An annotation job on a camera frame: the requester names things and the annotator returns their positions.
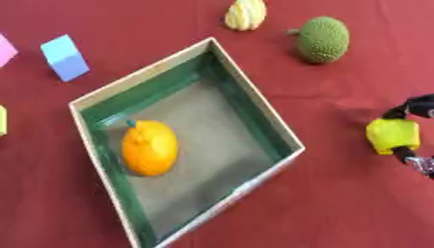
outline pink block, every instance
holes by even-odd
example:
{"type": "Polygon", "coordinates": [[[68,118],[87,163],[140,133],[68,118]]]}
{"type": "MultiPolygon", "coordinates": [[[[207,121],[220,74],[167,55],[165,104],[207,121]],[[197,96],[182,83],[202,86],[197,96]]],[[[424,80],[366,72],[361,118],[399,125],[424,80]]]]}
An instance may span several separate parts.
{"type": "Polygon", "coordinates": [[[5,66],[17,53],[14,46],[0,34],[0,68],[5,66]]]}

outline cardboard box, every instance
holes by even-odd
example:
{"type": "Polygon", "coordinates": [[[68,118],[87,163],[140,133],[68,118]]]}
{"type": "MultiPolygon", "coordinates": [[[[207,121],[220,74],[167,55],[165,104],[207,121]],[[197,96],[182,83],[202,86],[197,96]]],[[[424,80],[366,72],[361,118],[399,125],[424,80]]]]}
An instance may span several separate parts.
{"type": "Polygon", "coordinates": [[[304,146],[214,38],[70,103],[133,247],[166,247],[261,185],[304,146]],[[180,152],[157,177],[123,164],[126,119],[174,129],[180,152]]]}

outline red tablecloth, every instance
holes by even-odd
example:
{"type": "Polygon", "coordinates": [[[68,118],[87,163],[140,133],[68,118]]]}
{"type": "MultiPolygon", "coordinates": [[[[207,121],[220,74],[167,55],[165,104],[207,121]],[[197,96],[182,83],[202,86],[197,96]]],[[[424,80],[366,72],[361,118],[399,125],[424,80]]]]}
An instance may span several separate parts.
{"type": "MultiPolygon", "coordinates": [[[[20,54],[0,69],[10,132],[0,139],[0,247],[128,247],[67,104],[208,36],[216,37],[307,147],[284,170],[175,247],[432,247],[434,182],[377,156],[366,123],[434,91],[431,0],[267,1],[255,32],[222,25],[229,0],[3,1],[0,32],[20,54]],[[350,51],[325,66],[289,52],[287,28],[336,16],[350,51]],[[62,83],[40,45],[69,34],[91,72],[62,83]]],[[[422,121],[421,153],[434,153],[422,121]]]]}

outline orange fruit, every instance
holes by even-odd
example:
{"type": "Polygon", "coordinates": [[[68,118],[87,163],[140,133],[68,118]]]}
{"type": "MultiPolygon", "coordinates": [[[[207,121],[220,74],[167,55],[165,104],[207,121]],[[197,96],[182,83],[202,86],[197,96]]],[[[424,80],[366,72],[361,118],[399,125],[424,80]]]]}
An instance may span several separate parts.
{"type": "Polygon", "coordinates": [[[141,175],[161,175],[176,160],[177,140],[171,128],[158,121],[137,121],[122,140],[127,166],[141,175]]]}

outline blue cube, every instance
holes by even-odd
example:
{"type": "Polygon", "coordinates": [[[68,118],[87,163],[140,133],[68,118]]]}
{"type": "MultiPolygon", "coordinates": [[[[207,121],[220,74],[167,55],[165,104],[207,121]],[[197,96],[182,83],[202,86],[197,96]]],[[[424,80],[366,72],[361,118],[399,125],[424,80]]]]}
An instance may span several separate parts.
{"type": "Polygon", "coordinates": [[[68,35],[41,45],[49,66],[63,81],[72,80],[89,71],[86,62],[68,35]]]}

